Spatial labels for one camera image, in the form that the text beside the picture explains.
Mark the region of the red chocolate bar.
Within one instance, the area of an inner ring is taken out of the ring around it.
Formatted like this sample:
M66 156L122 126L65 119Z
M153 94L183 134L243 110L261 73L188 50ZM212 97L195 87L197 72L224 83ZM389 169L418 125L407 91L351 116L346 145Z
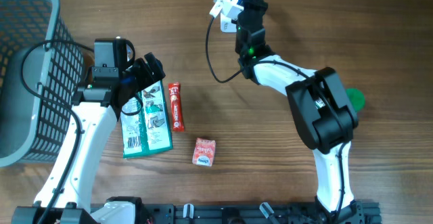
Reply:
M172 112L173 131L184 132L185 126L183 123L181 96L180 96L180 83L170 83L168 85L170 108Z

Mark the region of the large green white packet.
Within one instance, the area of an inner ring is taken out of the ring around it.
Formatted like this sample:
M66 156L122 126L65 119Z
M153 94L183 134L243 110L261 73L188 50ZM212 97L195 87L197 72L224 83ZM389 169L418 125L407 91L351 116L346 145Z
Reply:
M136 94L120 115L123 157L139 158L173 148L162 81Z

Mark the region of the green white gum pack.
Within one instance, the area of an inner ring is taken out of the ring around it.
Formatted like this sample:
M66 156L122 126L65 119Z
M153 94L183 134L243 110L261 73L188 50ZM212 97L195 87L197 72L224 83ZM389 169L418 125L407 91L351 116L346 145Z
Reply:
M321 109L323 107L326 107L326 104L321 98L318 98L315 100L315 106L317 109Z

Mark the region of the green lid jar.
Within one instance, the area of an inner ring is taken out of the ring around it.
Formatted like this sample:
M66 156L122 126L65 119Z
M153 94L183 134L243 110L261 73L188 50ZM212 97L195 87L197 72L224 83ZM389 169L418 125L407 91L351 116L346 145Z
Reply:
M360 112L366 104L365 96L362 91L356 88L349 88L346 94L356 112Z

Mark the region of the pink tissue pack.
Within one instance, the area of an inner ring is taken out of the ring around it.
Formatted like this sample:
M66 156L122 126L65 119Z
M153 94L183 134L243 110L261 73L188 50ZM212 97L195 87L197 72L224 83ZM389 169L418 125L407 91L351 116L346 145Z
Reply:
M198 166L211 167L214 162L215 150L215 140L197 138L192 163Z

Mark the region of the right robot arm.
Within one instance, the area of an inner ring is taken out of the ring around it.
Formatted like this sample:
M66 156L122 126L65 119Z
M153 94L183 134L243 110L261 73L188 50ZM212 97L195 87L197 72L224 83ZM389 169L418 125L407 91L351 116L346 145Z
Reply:
M287 97L296 130L312 150L317 169L316 200L332 223L342 223L355 198L348 153L359 120L338 73L309 70L277 55L265 41L264 0L239 0L235 51L244 76Z

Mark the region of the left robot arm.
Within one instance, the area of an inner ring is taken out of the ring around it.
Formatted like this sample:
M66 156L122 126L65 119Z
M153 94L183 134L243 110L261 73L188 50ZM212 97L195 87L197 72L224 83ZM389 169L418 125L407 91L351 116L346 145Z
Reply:
M149 223L152 219L138 197L112 197L92 211L91 192L122 107L165 77L162 63L153 53L136 58L127 39L97 39L91 51L92 79L81 81L69 104L23 85L41 101L67 111L70 122L48 180L32 206L15 209L12 223Z

